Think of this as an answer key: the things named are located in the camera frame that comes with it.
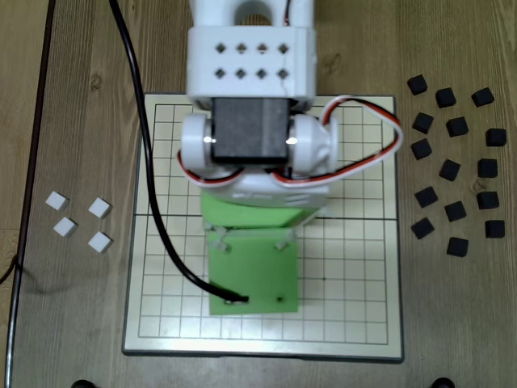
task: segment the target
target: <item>white cube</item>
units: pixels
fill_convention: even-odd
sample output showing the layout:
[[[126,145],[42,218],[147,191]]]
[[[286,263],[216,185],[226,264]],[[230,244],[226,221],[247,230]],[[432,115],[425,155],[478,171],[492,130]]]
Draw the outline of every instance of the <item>white cube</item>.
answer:
[[[62,210],[66,207],[69,201],[57,192],[51,192],[45,204],[53,207],[55,210]]]
[[[104,218],[106,214],[110,213],[111,205],[108,204],[105,200],[101,200],[97,198],[93,204],[91,204],[88,211],[98,218]]]
[[[74,230],[77,228],[77,224],[70,220],[67,217],[63,217],[61,221],[59,221],[55,226],[54,230],[61,236],[61,237],[68,237],[74,232]]]
[[[94,248],[98,253],[104,253],[113,241],[104,233],[97,232],[88,242],[88,245]]]

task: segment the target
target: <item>black cube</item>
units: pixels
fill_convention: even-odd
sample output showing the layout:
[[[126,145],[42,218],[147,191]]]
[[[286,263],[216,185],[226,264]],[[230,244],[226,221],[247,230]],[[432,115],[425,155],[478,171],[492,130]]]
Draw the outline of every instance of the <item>black cube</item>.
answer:
[[[427,90],[426,79],[421,74],[410,78],[407,82],[407,86],[410,87],[413,95],[419,95]]]
[[[460,200],[445,206],[445,213],[447,214],[449,222],[458,221],[461,218],[467,217],[467,212],[465,212],[465,208]]]
[[[414,235],[417,236],[418,239],[421,239],[426,237],[433,230],[435,230],[435,227],[427,218],[423,218],[422,220],[411,226],[411,230],[413,231]]]
[[[459,163],[453,162],[450,159],[446,159],[445,162],[443,162],[441,170],[439,171],[439,176],[453,182],[454,179],[456,179],[458,176],[460,167],[461,165]]]
[[[498,161],[496,159],[480,159],[477,162],[477,176],[480,178],[495,178],[498,176]]]
[[[438,108],[446,108],[451,107],[456,103],[456,97],[452,92],[450,87],[446,87],[445,89],[440,89],[436,92],[436,103],[438,104]]]
[[[432,186],[420,190],[414,196],[421,208],[425,208],[426,206],[434,204],[438,200],[438,197]]]
[[[465,257],[469,250],[469,241],[463,238],[451,237],[449,239],[449,245],[447,247],[447,254]]]
[[[483,105],[488,105],[489,103],[493,103],[494,96],[488,87],[477,91],[472,95],[472,101],[476,104],[476,107],[482,107]]]
[[[450,119],[445,126],[447,126],[450,137],[466,135],[469,132],[469,126],[464,117]]]
[[[427,139],[422,139],[413,143],[411,145],[411,150],[413,151],[413,155],[417,160],[425,158],[426,156],[431,155],[433,152]]]
[[[485,236],[487,238],[503,238],[504,237],[504,221],[491,220],[485,222]]]
[[[487,147],[502,147],[506,144],[506,130],[500,128],[490,128],[486,131]]]
[[[480,210],[496,209],[499,207],[499,197],[497,192],[480,192],[476,196],[477,206]]]
[[[433,116],[420,112],[414,119],[413,128],[427,135],[431,124],[433,124],[433,120]]]

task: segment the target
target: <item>grid board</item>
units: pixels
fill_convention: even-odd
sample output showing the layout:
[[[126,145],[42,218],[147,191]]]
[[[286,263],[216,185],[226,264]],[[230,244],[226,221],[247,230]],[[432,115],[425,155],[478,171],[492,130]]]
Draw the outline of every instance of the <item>grid board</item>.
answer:
[[[393,97],[364,98],[394,110]],[[319,116],[329,99],[317,97],[309,113]],[[207,280],[200,190],[175,160],[183,118],[193,108],[184,95],[147,95],[145,104],[167,232],[186,265]],[[334,114],[342,163],[393,140],[393,129],[357,104]],[[125,352],[402,359],[395,158],[334,183],[321,216],[297,231],[297,313],[230,316],[211,316],[208,295],[166,255],[150,214],[144,163],[141,152]]]

